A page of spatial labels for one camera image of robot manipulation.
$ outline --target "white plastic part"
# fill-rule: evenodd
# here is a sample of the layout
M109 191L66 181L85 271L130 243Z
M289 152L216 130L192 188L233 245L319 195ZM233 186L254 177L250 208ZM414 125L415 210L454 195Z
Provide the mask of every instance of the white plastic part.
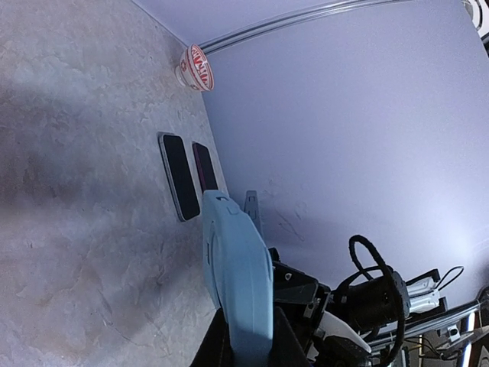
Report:
M433 278L424 278L414 284L409 285L407 287L407 293L410 298L418 297L430 293L433 289L435 289L435 286L436 283Z
M410 313L423 313L437 308L440 305L440 292L435 289L431 293L423 296L410 298Z
M322 314L318 331L324 333L322 336L323 339L328 336L340 336L350 339L367 352L372 352L372 348L345 321L337 318L330 312L325 311Z

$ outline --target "lavender wall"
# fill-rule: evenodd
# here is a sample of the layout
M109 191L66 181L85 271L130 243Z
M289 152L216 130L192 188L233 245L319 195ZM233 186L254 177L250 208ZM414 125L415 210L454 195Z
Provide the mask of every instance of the lavender wall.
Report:
M285 262L336 286L361 233L405 278L465 265L452 306L489 281L489 60L459 0L334 15L210 60L228 188L259 191Z

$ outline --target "smartphone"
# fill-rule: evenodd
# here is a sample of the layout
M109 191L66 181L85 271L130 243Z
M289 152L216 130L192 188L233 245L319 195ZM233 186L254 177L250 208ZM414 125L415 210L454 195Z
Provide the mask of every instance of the smartphone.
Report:
M200 214L200 206L183 140L180 136L161 134L158 142L176 212L185 222Z
M193 156L196 159L197 170L199 172L200 188L202 189L202 192L206 190L218 190L209 149L199 143L193 143L192 147Z

